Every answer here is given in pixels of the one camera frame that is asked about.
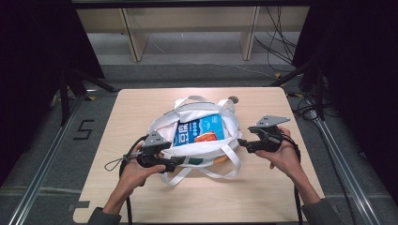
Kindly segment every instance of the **sleeve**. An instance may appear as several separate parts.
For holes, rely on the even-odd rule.
[[[326,200],[301,207],[311,225],[344,225]]]
[[[120,215],[111,215],[102,212],[102,208],[97,207],[93,214],[91,214],[87,225],[116,225],[119,224]]]

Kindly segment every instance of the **wooden table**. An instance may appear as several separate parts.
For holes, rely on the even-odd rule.
[[[75,210],[78,223],[88,221],[97,206],[108,200],[118,180],[118,168],[107,172],[104,165],[126,154],[132,144],[147,132],[150,123],[174,108],[177,99],[200,95],[210,101],[238,97],[236,115],[243,138],[258,138],[249,132],[263,115],[288,116],[291,121],[282,126],[291,130],[292,138],[302,154],[302,167],[316,191],[323,191],[316,177],[294,115],[283,89],[279,87],[233,88],[170,88],[126,89],[120,91],[99,144],[91,170],[84,185],[80,202],[90,201],[88,208]],[[176,187],[161,181],[160,174],[149,177],[144,187],[131,195],[134,222],[143,223],[213,223],[213,222],[283,222],[297,221],[293,183],[279,170],[270,170],[266,159],[248,154],[239,147],[239,174],[232,179],[212,179],[200,172],[190,173]],[[127,209],[121,210],[122,222],[127,221]]]

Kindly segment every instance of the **blue package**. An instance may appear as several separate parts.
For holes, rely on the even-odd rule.
[[[224,139],[222,117],[212,114],[187,123],[178,121],[174,146]]]

